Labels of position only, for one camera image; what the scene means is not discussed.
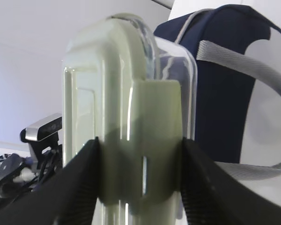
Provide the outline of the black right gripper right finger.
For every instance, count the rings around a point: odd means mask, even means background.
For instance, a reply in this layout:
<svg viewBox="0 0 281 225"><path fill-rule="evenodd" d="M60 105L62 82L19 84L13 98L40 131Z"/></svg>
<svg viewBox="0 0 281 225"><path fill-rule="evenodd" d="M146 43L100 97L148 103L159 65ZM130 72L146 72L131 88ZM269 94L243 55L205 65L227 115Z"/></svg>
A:
<svg viewBox="0 0 281 225"><path fill-rule="evenodd" d="M281 225L281 206L236 181L186 138L180 191L189 225Z"/></svg>

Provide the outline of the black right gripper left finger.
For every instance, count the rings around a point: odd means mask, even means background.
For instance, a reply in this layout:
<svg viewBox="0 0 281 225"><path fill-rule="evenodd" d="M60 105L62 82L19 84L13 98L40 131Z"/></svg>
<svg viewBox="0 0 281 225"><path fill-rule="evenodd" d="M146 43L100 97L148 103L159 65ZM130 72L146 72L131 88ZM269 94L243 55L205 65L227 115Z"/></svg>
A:
<svg viewBox="0 0 281 225"><path fill-rule="evenodd" d="M100 186L100 143L79 153L36 191L0 210L0 225L90 225Z"/></svg>

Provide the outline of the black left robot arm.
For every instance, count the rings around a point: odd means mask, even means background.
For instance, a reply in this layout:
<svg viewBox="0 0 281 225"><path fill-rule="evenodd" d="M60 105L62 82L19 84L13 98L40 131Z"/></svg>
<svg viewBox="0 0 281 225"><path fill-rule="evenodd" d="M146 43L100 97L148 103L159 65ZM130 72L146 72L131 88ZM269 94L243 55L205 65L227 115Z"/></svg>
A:
<svg viewBox="0 0 281 225"><path fill-rule="evenodd" d="M13 153L0 159L0 209L36 190L62 168L58 135L21 141L29 144L30 157Z"/></svg>

